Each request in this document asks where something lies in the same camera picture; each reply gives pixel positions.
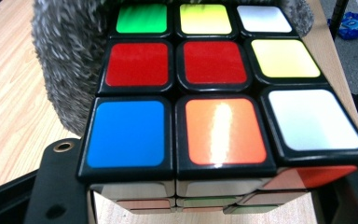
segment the wooden table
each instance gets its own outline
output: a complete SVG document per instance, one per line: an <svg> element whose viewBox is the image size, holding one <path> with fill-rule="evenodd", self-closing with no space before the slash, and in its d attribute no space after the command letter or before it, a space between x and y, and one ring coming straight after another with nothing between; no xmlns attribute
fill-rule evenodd
<svg viewBox="0 0 358 224"><path fill-rule="evenodd" d="M309 0L316 22L304 41L358 127L337 51L322 7ZM75 135L60 124L47 99L31 37L32 0L0 3L0 185L38 168L50 143ZM97 197L100 223L316 223L310 194L261 215L221 212L133 215Z"/></svg>

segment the cube face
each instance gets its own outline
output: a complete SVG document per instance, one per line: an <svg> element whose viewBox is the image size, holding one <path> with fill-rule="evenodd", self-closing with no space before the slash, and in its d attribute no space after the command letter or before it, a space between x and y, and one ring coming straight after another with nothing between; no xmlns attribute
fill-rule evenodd
<svg viewBox="0 0 358 224"><path fill-rule="evenodd" d="M188 35L228 35L232 32L223 5L183 4L180 6L180 22L183 33Z"/></svg>
<svg viewBox="0 0 358 224"><path fill-rule="evenodd" d="M177 74L188 91L244 91L252 83L247 57L229 40L189 40L176 51Z"/></svg>
<svg viewBox="0 0 358 224"><path fill-rule="evenodd" d="M226 215L238 214L263 214L278 208L278 205L251 205L251 206L230 206L223 212Z"/></svg>
<svg viewBox="0 0 358 224"><path fill-rule="evenodd" d="M96 109L87 163L92 168L158 166L165 158L164 105L106 102Z"/></svg>
<svg viewBox="0 0 358 224"><path fill-rule="evenodd" d="M292 150L358 148L358 133L330 91L273 91L268 98Z"/></svg>
<svg viewBox="0 0 358 224"><path fill-rule="evenodd" d="M265 77L319 77L321 71L298 40L257 39L251 43Z"/></svg>
<svg viewBox="0 0 358 224"><path fill-rule="evenodd" d="M117 200L116 203L126 209L160 209L175 206L174 198L154 200Z"/></svg>
<svg viewBox="0 0 358 224"><path fill-rule="evenodd" d="M186 104L189 158L199 165L262 163L267 151L253 104L202 99Z"/></svg>
<svg viewBox="0 0 358 224"><path fill-rule="evenodd" d="M307 194L305 190L292 191L258 191L245 196L238 205L281 205Z"/></svg>
<svg viewBox="0 0 358 224"><path fill-rule="evenodd" d="M254 214L358 169L358 131L279 8L138 2L113 3L91 189L133 214Z"/></svg>
<svg viewBox="0 0 358 224"><path fill-rule="evenodd" d="M238 6L243 28L255 33L290 33L292 27L278 7Z"/></svg>
<svg viewBox="0 0 358 224"><path fill-rule="evenodd" d="M97 97L83 139L79 178L112 185L171 181L174 194L171 116L163 97Z"/></svg>
<svg viewBox="0 0 358 224"><path fill-rule="evenodd" d="M241 197L203 197L203 198L179 198L176 204L181 207L223 207L238 202Z"/></svg>
<svg viewBox="0 0 358 224"><path fill-rule="evenodd" d="M120 34L153 34L167 30L167 6L140 4L122 6L117 19Z"/></svg>
<svg viewBox="0 0 358 224"><path fill-rule="evenodd" d="M110 53L110 87L164 87L170 79L169 47L164 43L117 43Z"/></svg>
<svg viewBox="0 0 358 224"><path fill-rule="evenodd" d="M179 196L243 195L275 174L251 98L185 97L176 105L176 118Z"/></svg>
<svg viewBox="0 0 358 224"><path fill-rule="evenodd" d="M329 88L268 88L261 103L280 166L358 165L358 131Z"/></svg>
<svg viewBox="0 0 358 224"><path fill-rule="evenodd" d="M234 42L187 42L184 54L186 79L190 83L239 84L246 81L242 57Z"/></svg>
<svg viewBox="0 0 358 224"><path fill-rule="evenodd" d="M282 169L261 189L315 189L356 170L354 165L287 168Z"/></svg>

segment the blue sticker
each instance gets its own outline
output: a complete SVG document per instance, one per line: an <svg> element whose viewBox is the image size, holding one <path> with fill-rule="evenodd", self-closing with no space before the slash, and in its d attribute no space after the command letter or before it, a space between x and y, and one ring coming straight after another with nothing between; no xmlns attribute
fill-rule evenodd
<svg viewBox="0 0 358 224"><path fill-rule="evenodd" d="M158 166L164 160L164 105L159 101L105 102L89 139L92 168Z"/></svg>

